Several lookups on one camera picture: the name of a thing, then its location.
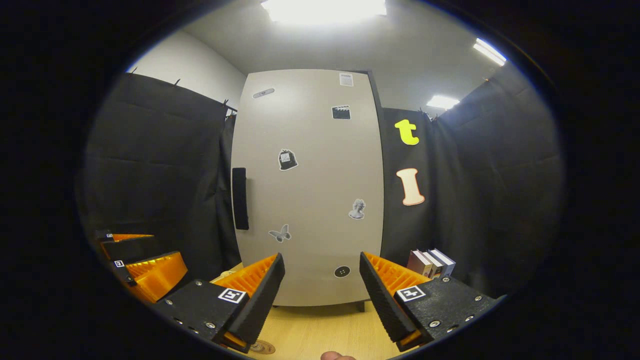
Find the paper sticker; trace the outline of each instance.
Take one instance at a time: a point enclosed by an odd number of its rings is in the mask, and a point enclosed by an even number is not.
[[[261,92],[257,92],[257,93],[255,93],[255,94],[253,95],[253,98],[254,98],[254,99],[257,99],[257,98],[259,98],[259,97],[261,97],[261,96],[269,95],[270,93],[272,93],[272,92],[274,92],[274,91],[275,91],[275,90],[273,90],[273,88],[270,88],[270,89],[267,89],[267,90],[264,90],[264,91],[261,91]]]
[[[343,72],[340,73],[340,85],[342,86],[353,86],[353,75],[345,74]]]
[[[291,240],[291,234],[289,233],[289,224],[284,224],[280,232],[271,230],[269,235],[273,236],[277,242],[282,243],[285,240]]]
[[[296,155],[291,150],[282,149],[278,155],[278,164],[280,164],[280,171],[297,167]]]
[[[334,106],[331,108],[334,119],[351,119],[351,109],[349,105]]]
[[[353,210],[349,211],[349,217],[356,220],[364,219],[364,213],[362,211],[365,206],[364,200],[356,199],[356,201],[353,202]]]

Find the book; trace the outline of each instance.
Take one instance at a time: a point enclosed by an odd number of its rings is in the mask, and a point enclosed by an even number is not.
[[[431,267],[433,265],[427,258],[422,254],[419,250],[409,251],[409,263],[406,268],[409,270],[413,270],[418,274],[429,277],[429,273],[431,272]]]
[[[442,251],[438,249],[429,250],[429,253],[444,264],[444,268],[442,269],[442,276],[451,276],[453,268],[456,266],[456,262],[445,254],[442,254]]]
[[[444,264],[439,262],[429,252],[425,251],[423,252],[423,254],[427,258],[427,260],[429,260],[429,262],[433,264],[433,266],[431,267],[431,274],[428,277],[430,279],[435,279],[437,277],[440,277],[440,275],[442,274],[442,268],[444,267]]]

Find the fluorescent light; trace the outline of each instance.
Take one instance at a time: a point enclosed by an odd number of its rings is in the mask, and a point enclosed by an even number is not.
[[[433,106],[434,108],[442,108],[442,109],[451,109],[456,104],[458,104],[460,100],[451,99],[450,97],[434,95],[429,102],[427,102],[427,106]]]
[[[335,24],[386,15],[385,0],[267,0],[261,3],[272,21]]]
[[[500,66],[503,66],[507,61],[507,59],[502,54],[498,53],[498,50],[494,49],[491,45],[480,40],[479,38],[476,39],[476,43],[474,44],[474,49],[483,53],[486,57],[493,60],[495,63],[497,63]]]

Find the cabinet door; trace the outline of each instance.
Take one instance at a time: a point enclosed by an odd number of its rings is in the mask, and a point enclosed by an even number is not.
[[[236,238],[245,265],[282,253],[274,305],[369,298],[358,266],[361,251],[380,253],[380,130],[368,76],[348,73],[345,86],[341,73],[258,72],[244,85],[231,164],[246,168],[249,230]],[[354,210],[357,199],[364,209]],[[278,238],[285,224],[291,237]]]

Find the black curtain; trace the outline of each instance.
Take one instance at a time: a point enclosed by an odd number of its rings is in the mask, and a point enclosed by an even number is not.
[[[225,112],[191,90],[121,76],[96,116],[77,179],[88,237],[105,228],[154,234],[182,253],[187,280],[234,266],[235,241],[220,241],[218,229]]]
[[[438,227],[434,246],[454,276],[499,296],[524,285],[547,255],[564,203],[554,118],[510,63],[434,122]]]
[[[400,138],[395,124],[409,120],[415,125],[413,136],[419,139],[415,145],[407,145]],[[385,209],[380,255],[399,265],[406,266],[409,251],[426,249],[433,244],[435,216],[435,182],[430,168],[434,159],[428,155],[433,143],[433,130],[426,114],[420,111],[383,108],[379,117],[382,165],[385,183]],[[415,168],[422,204],[405,206],[402,180],[398,170]]]
[[[234,140],[235,126],[236,115],[227,117],[220,136],[220,171],[218,172],[218,190],[216,192],[218,237],[223,251],[225,269],[232,268],[242,262],[236,241],[236,228],[231,206],[231,146]]]

